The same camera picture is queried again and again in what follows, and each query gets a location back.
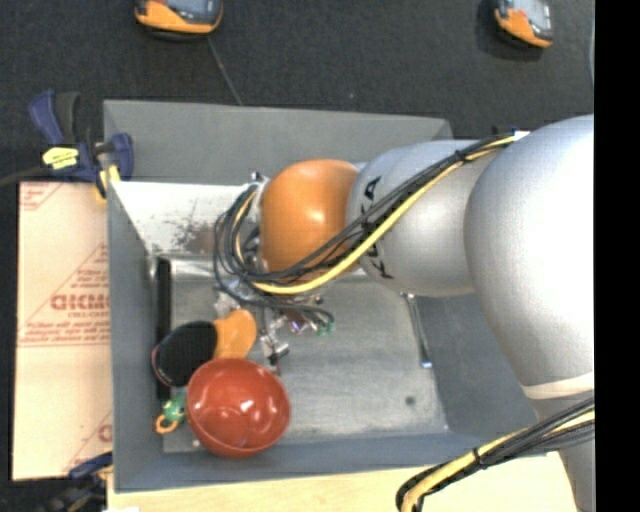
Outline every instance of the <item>blue clamp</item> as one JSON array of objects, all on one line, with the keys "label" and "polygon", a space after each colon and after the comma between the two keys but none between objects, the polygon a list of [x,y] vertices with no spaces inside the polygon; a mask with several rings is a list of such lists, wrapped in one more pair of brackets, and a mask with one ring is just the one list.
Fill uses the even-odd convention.
[{"label": "blue clamp", "polygon": [[129,180],[133,175],[133,142],[126,133],[117,133],[99,146],[78,140],[75,134],[75,107],[80,95],[77,92],[56,94],[48,89],[29,103],[29,116],[38,131],[49,144],[43,161],[49,174],[64,181],[95,183],[104,196],[101,183],[101,154],[109,153],[118,168],[120,179]]}]

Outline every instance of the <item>cardboard sheet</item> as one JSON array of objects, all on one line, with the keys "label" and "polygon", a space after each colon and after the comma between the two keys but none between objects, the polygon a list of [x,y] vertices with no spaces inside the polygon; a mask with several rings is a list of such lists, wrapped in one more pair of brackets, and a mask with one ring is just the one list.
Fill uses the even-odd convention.
[{"label": "cardboard sheet", "polygon": [[14,480],[112,447],[106,211],[91,184],[20,186]]}]

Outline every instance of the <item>yellow cable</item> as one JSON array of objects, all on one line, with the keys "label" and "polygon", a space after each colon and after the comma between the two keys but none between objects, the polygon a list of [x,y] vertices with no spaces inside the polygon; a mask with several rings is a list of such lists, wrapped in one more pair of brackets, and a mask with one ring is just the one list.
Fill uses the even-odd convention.
[{"label": "yellow cable", "polygon": [[[249,197],[247,197],[245,202],[242,204],[242,206],[240,207],[240,210],[238,210],[238,214],[236,215],[236,218],[233,219],[233,225],[231,226],[231,231],[233,231],[236,228],[236,226],[238,225],[239,219],[244,215],[244,212],[247,210],[247,208],[249,208],[249,205],[251,204],[251,201],[253,201],[253,198],[256,196],[256,194],[257,194],[257,191],[253,190],[251,194],[249,194]],[[243,260],[243,263],[244,263],[244,259],[242,258],[242,250],[240,247],[240,237],[236,237],[235,246],[236,246],[236,252],[238,256],[240,257],[241,260]]]},{"label": "yellow cable", "polygon": [[[579,425],[581,423],[586,423],[588,421],[595,419],[595,410],[586,411],[577,418],[574,418],[570,421],[559,425],[551,432],[561,432],[562,430],[566,430],[573,426]],[[490,451],[492,448],[498,446],[499,444],[508,441],[512,437],[517,436],[521,432],[527,430],[526,428],[513,432],[511,434],[507,434],[501,438],[498,438],[494,441],[491,441],[487,444],[482,445],[480,448],[476,450],[477,454],[482,456]],[[445,464],[437,471],[434,471],[430,475],[426,476],[420,482],[418,482],[414,487],[411,488],[405,495],[402,500],[402,507],[400,509],[401,512],[413,512],[414,505],[418,502],[421,496],[424,496],[431,489],[437,486],[439,483],[443,482],[447,478],[457,474],[458,472],[464,470],[465,468],[471,466],[476,461],[476,454],[471,451],[468,452],[461,457]]]},{"label": "yellow cable", "polygon": [[[490,153],[491,151],[493,151],[494,149],[496,149],[498,147],[497,143],[501,143],[500,145],[504,145],[504,144],[510,143],[511,141],[512,141],[512,137],[508,137],[506,139],[501,139],[499,141],[496,141],[496,142],[494,142],[494,143],[489,145],[489,146],[491,146],[491,149],[486,149],[486,146],[485,146],[485,148],[483,148],[482,150],[478,150],[477,153],[469,155],[466,158],[466,161],[475,160],[476,158],[480,158],[481,156],[484,156],[484,155]],[[274,293],[274,294],[278,294],[278,295],[295,295],[295,294],[298,294],[298,293],[305,293],[305,292],[308,292],[308,291],[313,290],[315,288],[318,288],[319,286],[322,286],[323,284],[327,283],[328,281],[330,281],[334,277],[336,277],[339,274],[341,274],[342,272],[344,272],[353,263],[355,263],[367,250],[369,250],[369,248],[373,244],[375,244],[380,239],[380,237],[382,237],[382,235],[384,235],[391,228],[391,226],[393,226],[393,224],[395,224],[395,222],[397,222],[397,220],[402,215],[404,215],[404,213],[409,208],[411,208],[411,206],[413,206],[415,204],[415,202],[418,199],[420,199],[425,194],[425,192],[427,192],[430,188],[432,188],[441,179],[443,179],[444,177],[448,176],[451,172],[453,172],[455,169],[457,169],[458,167],[460,167],[463,164],[464,164],[464,161],[460,161],[460,162],[456,162],[455,164],[447,167],[442,173],[440,173],[432,181],[430,181],[425,186],[423,186],[421,189],[419,189],[417,192],[415,192],[413,195],[411,195],[371,235],[369,235],[369,237],[366,240],[364,240],[362,242],[362,244],[360,244],[358,246],[357,249],[355,249],[351,254],[349,254],[349,256],[347,256],[344,260],[342,260],[338,265],[336,265],[335,267],[331,268],[326,273],[322,274],[321,276],[317,277],[316,279],[314,279],[312,281],[309,281],[307,283],[298,284],[298,285],[288,285],[288,286],[287,285],[272,285],[272,284],[256,282],[256,283],[254,283],[254,286],[256,288],[259,288],[262,291],[267,292],[267,293]]]}]

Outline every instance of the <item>orange object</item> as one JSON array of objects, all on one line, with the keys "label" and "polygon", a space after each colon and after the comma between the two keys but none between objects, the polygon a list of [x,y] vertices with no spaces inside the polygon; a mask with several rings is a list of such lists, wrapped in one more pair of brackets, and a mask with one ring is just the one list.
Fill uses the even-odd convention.
[{"label": "orange object", "polygon": [[166,1],[162,0],[148,0],[145,3],[144,12],[140,12],[137,9],[134,11],[135,17],[139,23],[156,30],[184,32],[194,35],[212,32],[218,27],[222,20],[222,9],[220,9],[220,14],[213,24],[189,23],[169,8],[166,3]]},{"label": "orange object", "polygon": [[495,9],[494,14],[498,21],[498,25],[519,39],[522,39],[533,46],[538,46],[539,48],[547,48],[551,46],[551,41],[542,39],[534,33],[525,11],[521,9],[507,9],[506,18],[503,18],[500,15],[500,11],[498,9]]},{"label": "orange object", "polygon": [[236,309],[213,325],[218,335],[214,358],[246,357],[258,335],[256,321],[246,309]]},{"label": "orange object", "polygon": [[248,359],[213,359],[187,387],[187,423],[200,443],[221,457],[246,458],[284,435],[291,415],[280,380]]},{"label": "orange object", "polygon": [[304,160],[275,176],[262,196],[260,215],[260,257],[268,271],[291,267],[345,228],[357,176],[352,164],[329,159]]}]

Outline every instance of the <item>yellow label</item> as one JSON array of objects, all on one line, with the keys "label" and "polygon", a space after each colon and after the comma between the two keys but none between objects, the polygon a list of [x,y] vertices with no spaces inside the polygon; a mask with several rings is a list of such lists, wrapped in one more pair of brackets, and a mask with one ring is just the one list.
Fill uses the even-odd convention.
[{"label": "yellow label", "polygon": [[65,167],[73,167],[78,163],[78,150],[74,148],[51,148],[44,155],[42,161],[46,165],[50,165],[54,170],[64,169]]}]

